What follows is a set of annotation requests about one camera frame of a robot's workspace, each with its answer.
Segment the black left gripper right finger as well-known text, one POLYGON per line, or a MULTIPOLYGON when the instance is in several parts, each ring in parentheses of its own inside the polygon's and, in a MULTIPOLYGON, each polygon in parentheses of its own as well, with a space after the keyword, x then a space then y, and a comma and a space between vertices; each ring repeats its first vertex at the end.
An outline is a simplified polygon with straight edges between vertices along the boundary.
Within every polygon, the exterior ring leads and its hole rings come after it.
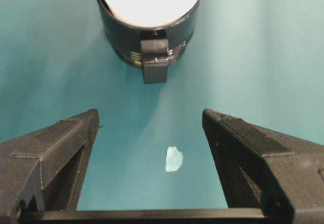
POLYGON ((202 127, 228 207, 323 223, 323 146, 205 109, 202 127))

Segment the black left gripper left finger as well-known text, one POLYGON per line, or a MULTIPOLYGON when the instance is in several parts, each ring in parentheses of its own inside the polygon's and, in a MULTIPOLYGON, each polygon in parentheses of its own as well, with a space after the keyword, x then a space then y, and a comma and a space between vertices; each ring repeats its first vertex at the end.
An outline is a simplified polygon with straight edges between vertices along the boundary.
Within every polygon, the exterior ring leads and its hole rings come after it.
POLYGON ((91 109, 1 142, 1 223, 28 209, 75 211, 98 129, 91 109))

